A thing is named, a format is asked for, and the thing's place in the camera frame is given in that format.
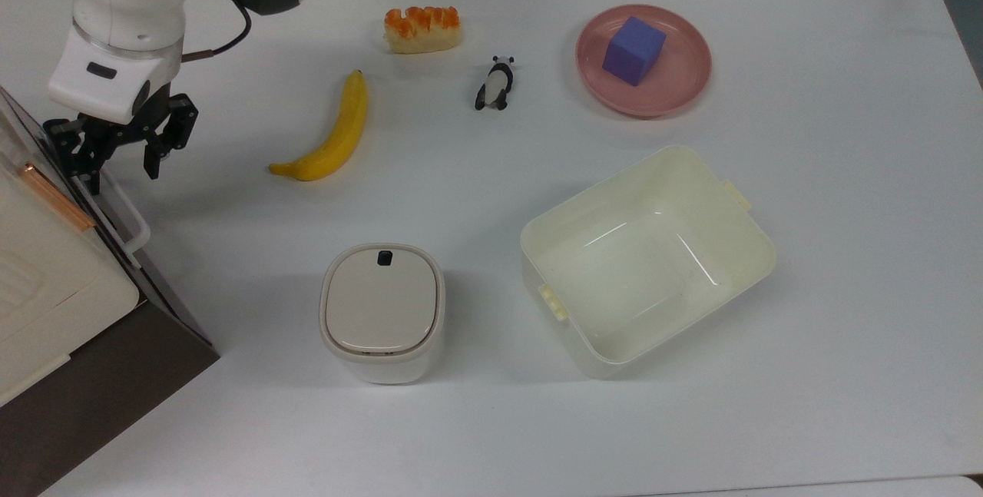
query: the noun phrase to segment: panda toy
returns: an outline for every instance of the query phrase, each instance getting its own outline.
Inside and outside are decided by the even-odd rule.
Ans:
[[[475,109],[481,111],[487,105],[489,108],[502,111],[508,104],[505,102],[505,95],[512,90],[512,63],[514,57],[492,57],[495,65],[488,71],[488,77],[478,90],[478,98],[475,99]]]

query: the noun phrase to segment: purple cube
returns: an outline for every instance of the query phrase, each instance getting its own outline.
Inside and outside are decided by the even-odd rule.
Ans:
[[[607,45],[601,67],[631,85],[639,85],[659,59],[666,32],[629,17]]]

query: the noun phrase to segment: banana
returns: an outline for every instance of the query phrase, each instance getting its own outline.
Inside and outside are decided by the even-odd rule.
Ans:
[[[362,137],[362,126],[369,111],[369,91],[362,71],[352,71],[341,91],[341,106],[331,135],[316,150],[285,164],[271,164],[270,172],[297,180],[324,178],[352,157]]]

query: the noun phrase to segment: lidded container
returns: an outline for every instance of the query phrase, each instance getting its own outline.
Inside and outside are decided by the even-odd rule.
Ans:
[[[588,376],[607,378],[772,272],[775,245],[688,147],[526,224],[524,277]]]
[[[442,351],[443,319],[443,274],[421,249],[359,245],[339,255],[324,277],[320,336],[366,382],[421,378]]]

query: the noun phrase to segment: black stand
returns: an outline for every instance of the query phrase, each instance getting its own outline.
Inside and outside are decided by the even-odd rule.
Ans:
[[[116,124],[80,114],[78,119],[52,119],[43,128],[58,155],[66,177],[81,176],[92,195],[99,193],[99,171],[116,147],[147,142],[144,171],[151,179],[161,174],[161,158],[171,150],[187,146],[197,119],[197,108],[185,94],[171,97],[171,84],[165,84],[141,106],[129,124]],[[160,134],[157,127],[165,121]]]

